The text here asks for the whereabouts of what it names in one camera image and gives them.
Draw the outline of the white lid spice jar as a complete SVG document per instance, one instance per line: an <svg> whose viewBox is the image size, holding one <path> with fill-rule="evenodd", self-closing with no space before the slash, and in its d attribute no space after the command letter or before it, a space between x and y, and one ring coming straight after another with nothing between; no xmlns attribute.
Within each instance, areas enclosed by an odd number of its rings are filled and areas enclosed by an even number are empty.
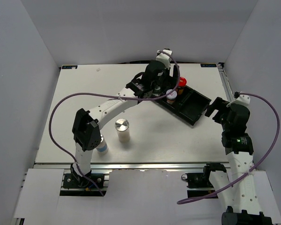
<svg viewBox="0 0 281 225"><path fill-rule="evenodd" d="M166 95L167 104L172 105L177 98L177 92L173 89L169 89L166 91Z"/></svg>

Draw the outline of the red lid sauce jar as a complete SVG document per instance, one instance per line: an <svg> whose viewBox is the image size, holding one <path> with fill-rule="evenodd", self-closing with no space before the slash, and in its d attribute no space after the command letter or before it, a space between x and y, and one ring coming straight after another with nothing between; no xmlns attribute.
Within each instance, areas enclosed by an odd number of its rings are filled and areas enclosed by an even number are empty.
<svg viewBox="0 0 281 225"><path fill-rule="evenodd" d="M179 84L176 88L177 95L182 95L184 88L187 84L187 80L184 77L180 77Z"/></svg>

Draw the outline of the white-filled metal-lid jar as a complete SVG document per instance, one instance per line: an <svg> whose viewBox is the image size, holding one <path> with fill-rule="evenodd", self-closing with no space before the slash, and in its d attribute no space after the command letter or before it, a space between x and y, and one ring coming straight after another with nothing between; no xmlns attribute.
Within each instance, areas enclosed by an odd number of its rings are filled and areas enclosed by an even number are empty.
<svg viewBox="0 0 281 225"><path fill-rule="evenodd" d="M118 134L118 139L120 142L130 141L130 130L128 120L121 118L115 122L115 129Z"/></svg>

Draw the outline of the blue label metal-lid jar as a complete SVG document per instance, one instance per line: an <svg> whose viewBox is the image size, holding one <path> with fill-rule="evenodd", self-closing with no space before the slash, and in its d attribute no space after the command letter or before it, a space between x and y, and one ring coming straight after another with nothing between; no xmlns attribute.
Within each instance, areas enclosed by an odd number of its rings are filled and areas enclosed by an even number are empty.
<svg viewBox="0 0 281 225"><path fill-rule="evenodd" d="M101 135L101 142L99 143L99 145L96 147L96 150L99 154L106 154L109 150L107 142L104 138L103 135Z"/></svg>

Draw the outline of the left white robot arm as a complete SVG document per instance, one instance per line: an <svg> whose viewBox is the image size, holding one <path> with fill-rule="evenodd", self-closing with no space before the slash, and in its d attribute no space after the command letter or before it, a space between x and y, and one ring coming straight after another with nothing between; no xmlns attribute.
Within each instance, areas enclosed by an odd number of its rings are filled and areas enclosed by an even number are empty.
<svg viewBox="0 0 281 225"><path fill-rule="evenodd" d="M71 174L79 187L89 183L92 151L101 143L101 129L124 110L144 100L165 97L167 90L177 84L177 77L170 76L170 68L170 59L151 60L145 71L138 73L116 97L109 97L90 110L82 108L76 112L72 128L76 162L71 165Z"/></svg>

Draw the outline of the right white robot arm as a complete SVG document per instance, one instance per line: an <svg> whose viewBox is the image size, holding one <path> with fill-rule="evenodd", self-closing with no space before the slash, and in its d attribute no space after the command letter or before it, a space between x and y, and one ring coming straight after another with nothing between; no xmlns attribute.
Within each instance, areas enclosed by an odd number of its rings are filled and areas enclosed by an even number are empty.
<svg viewBox="0 0 281 225"><path fill-rule="evenodd" d="M203 170L202 181L217 191L221 206L223 225L271 225L260 206L251 169L253 144L247 134L250 97L241 95L228 102L220 97L207 108L205 116L217 111L213 120L222 126L222 145L231 169L231 176L220 163L208 163Z"/></svg>

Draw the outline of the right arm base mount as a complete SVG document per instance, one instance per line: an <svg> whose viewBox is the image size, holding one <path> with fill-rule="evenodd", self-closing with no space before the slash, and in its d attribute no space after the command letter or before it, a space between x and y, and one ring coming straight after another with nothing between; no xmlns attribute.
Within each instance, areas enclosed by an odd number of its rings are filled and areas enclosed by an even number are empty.
<svg viewBox="0 0 281 225"><path fill-rule="evenodd" d="M184 173L181 180L187 183L188 197L200 197L215 191L213 185L209 181L211 172L226 172L226 168L221 163L207 163L203 167L203 172Z"/></svg>

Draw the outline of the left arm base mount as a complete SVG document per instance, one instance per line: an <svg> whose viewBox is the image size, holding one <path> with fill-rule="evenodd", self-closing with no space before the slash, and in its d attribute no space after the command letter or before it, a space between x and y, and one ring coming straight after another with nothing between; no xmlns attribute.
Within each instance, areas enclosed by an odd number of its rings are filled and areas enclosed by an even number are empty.
<svg viewBox="0 0 281 225"><path fill-rule="evenodd" d="M60 196L102 197L107 192L109 175L90 171L88 179L76 173L71 165L70 171L64 172Z"/></svg>

